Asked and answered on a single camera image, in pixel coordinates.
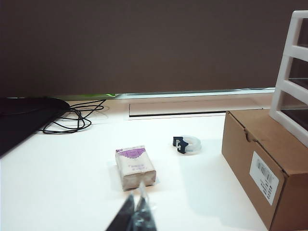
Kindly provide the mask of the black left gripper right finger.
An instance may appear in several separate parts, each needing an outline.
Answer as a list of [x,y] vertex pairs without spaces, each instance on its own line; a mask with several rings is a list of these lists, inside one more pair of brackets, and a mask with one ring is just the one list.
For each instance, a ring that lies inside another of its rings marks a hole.
[[149,205],[149,196],[146,192],[146,186],[142,181],[138,187],[140,199],[134,213],[135,231],[156,231],[156,224]]

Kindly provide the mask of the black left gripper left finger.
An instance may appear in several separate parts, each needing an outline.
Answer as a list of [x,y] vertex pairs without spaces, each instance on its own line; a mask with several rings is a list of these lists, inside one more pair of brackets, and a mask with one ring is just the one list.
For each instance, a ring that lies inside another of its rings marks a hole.
[[112,222],[107,227],[106,231],[126,231],[134,211],[134,196],[133,194],[130,194],[124,201]]

